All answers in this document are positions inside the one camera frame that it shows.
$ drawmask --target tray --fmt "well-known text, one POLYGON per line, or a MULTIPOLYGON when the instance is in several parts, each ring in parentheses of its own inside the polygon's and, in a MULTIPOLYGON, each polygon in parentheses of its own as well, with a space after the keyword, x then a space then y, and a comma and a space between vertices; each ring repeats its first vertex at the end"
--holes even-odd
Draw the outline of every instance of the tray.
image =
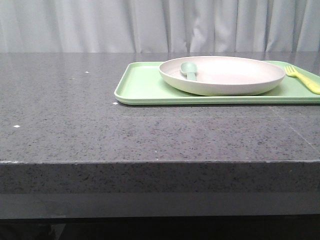
MULTIPOLYGON (((266 61, 284 68, 283 61, 266 61)), ((115 98, 126 105, 193 104, 317 104, 320 95, 309 91, 298 79, 285 76, 271 91, 254 96, 200 96, 180 91, 167 84, 159 73, 162 62, 130 63, 114 91, 115 98)), ((296 67, 302 74, 320 83, 320 77, 296 67)))

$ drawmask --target green spoon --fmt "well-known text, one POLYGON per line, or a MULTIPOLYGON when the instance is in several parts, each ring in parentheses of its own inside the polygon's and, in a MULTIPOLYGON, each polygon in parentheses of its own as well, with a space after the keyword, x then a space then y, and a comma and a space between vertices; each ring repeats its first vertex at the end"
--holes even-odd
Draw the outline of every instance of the green spoon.
POLYGON ((186 76, 187 80, 197 81, 196 72, 197 65, 192 61, 187 61, 181 63, 180 71, 183 75, 186 76))

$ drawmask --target curtain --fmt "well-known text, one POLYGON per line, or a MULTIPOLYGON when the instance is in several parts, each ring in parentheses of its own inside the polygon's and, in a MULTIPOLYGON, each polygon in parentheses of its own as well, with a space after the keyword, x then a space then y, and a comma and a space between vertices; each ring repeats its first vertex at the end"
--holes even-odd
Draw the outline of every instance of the curtain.
POLYGON ((0 0, 0 52, 320 50, 320 0, 0 0))

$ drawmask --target fork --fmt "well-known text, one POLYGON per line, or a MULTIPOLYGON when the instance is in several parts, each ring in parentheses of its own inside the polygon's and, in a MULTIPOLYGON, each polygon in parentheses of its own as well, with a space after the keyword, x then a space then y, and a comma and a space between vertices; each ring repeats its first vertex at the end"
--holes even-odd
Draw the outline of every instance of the fork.
POLYGON ((286 66, 285 73, 289 77, 298 78, 303 82, 303 84, 313 93, 320 94, 320 84, 315 82, 314 80, 310 79, 309 77, 303 75, 302 73, 298 72, 293 66, 286 66))

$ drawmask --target plate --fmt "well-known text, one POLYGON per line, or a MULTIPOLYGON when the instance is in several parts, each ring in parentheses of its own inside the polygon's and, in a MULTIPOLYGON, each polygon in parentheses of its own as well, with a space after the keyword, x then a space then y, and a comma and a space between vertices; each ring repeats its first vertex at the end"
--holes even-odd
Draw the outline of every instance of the plate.
POLYGON ((192 56, 163 62, 159 73, 166 83, 202 96, 253 96, 277 87, 285 71, 272 63, 231 56, 192 56), (180 72, 184 62, 197 65, 196 81, 180 72))

